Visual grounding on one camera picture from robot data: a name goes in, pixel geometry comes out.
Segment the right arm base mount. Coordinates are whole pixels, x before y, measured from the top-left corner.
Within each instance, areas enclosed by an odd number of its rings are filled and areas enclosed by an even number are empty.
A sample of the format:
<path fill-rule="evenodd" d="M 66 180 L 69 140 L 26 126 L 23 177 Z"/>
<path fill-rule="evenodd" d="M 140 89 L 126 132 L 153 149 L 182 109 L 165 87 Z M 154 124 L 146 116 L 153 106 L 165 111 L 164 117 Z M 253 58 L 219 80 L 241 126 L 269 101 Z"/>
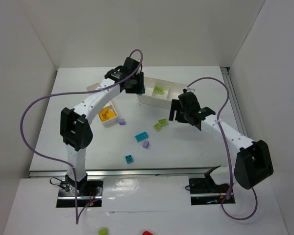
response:
<path fill-rule="evenodd" d="M 189 178 L 189 184 L 185 186 L 185 190 L 191 195 L 191 205 L 217 205 L 224 200 L 225 204 L 235 204 L 234 194 L 231 194 L 230 199 L 226 199 L 226 193 L 229 189 L 229 184 L 217 185 L 210 174 L 213 170 L 219 167 L 214 167 L 199 178 Z"/>

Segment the orange 2x2 lego brick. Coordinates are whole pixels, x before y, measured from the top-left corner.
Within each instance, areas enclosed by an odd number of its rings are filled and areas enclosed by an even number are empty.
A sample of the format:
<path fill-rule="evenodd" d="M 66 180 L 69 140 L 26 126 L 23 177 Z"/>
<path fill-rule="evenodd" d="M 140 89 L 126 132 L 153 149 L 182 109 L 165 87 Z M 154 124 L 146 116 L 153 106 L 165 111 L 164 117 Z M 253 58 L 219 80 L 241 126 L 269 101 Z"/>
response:
<path fill-rule="evenodd" d="M 105 116 L 106 113 L 107 113 L 108 111 L 109 111 L 109 108 L 104 107 L 104 108 L 100 111 L 100 114 L 103 115 L 103 116 Z"/>

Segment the small purple lego brick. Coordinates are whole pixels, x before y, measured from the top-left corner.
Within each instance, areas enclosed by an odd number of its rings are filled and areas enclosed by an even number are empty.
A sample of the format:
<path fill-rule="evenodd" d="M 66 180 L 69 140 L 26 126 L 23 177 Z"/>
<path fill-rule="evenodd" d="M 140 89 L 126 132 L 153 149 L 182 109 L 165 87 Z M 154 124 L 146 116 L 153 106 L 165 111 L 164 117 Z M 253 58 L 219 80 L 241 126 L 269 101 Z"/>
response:
<path fill-rule="evenodd" d="M 125 122 L 125 119 L 122 118 L 122 119 L 119 119 L 119 125 L 125 125 L 126 122 Z"/>

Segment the yellow round flower lego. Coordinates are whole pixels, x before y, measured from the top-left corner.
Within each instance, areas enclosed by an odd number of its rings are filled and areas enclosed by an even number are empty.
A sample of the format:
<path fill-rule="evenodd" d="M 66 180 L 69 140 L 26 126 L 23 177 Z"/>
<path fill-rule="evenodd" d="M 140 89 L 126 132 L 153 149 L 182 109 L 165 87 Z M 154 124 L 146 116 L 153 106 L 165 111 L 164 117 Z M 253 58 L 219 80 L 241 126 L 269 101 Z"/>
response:
<path fill-rule="evenodd" d="M 102 116 L 101 114 L 99 115 L 99 118 L 102 122 L 105 122 L 109 119 L 107 116 Z"/>

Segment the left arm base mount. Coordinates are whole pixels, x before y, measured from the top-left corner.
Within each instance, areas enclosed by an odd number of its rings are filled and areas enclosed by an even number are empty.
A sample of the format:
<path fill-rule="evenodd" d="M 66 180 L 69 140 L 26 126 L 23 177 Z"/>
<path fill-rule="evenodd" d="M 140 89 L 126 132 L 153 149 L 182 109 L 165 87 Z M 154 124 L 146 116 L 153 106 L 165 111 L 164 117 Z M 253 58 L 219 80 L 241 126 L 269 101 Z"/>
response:
<path fill-rule="evenodd" d="M 64 180 L 52 177 L 49 183 L 58 186 L 57 208 L 74 208 L 74 189 Z M 85 189 L 77 193 L 77 205 L 83 208 L 89 203 L 90 208 L 102 206 L 103 180 L 90 180 L 86 183 Z"/>

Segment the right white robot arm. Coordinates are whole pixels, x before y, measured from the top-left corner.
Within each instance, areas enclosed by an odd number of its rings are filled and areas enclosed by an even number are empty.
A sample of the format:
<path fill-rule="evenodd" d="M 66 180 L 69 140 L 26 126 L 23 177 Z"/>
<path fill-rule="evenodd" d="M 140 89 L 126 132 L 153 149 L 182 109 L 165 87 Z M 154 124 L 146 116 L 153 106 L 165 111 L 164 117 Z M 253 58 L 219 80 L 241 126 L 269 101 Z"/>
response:
<path fill-rule="evenodd" d="M 194 93 L 186 92 L 172 100 L 169 120 L 187 123 L 225 145 L 228 166 L 207 172 L 214 184 L 238 184 L 251 189 L 274 173 L 267 143 L 244 136 L 220 119 L 215 111 L 202 108 Z"/>

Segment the green 2x2 lego brick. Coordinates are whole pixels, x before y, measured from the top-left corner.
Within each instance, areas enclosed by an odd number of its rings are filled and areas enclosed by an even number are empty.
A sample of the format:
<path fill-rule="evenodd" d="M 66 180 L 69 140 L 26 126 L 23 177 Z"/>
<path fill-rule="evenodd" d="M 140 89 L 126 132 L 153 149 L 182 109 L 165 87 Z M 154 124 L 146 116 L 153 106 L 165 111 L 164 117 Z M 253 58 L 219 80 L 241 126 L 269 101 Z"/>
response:
<path fill-rule="evenodd" d="M 162 95 L 164 93 L 164 91 L 163 90 L 155 90 L 155 93 Z"/>
<path fill-rule="evenodd" d="M 159 123 L 157 123 L 157 124 L 155 124 L 155 125 L 153 126 L 153 128 L 154 128 L 154 130 L 156 130 L 156 131 L 160 131 L 161 128 L 162 128 L 162 126 L 161 126 Z"/>

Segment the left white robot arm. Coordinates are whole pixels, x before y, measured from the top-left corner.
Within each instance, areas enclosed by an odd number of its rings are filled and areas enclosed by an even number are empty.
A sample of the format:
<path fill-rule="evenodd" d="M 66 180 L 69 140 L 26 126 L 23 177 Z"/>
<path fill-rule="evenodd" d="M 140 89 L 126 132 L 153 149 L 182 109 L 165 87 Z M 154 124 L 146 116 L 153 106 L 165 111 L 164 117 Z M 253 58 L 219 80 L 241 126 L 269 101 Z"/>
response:
<path fill-rule="evenodd" d="M 143 94 L 144 73 L 142 63 L 127 57 L 124 64 L 111 69 L 97 87 L 72 109 L 64 108 L 60 115 L 60 135 L 66 145 L 68 167 L 66 181 L 80 190 L 87 181 L 85 168 L 86 148 L 93 139 L 91 123 L 104 106 L 122 91 L 129 94 Z"/>

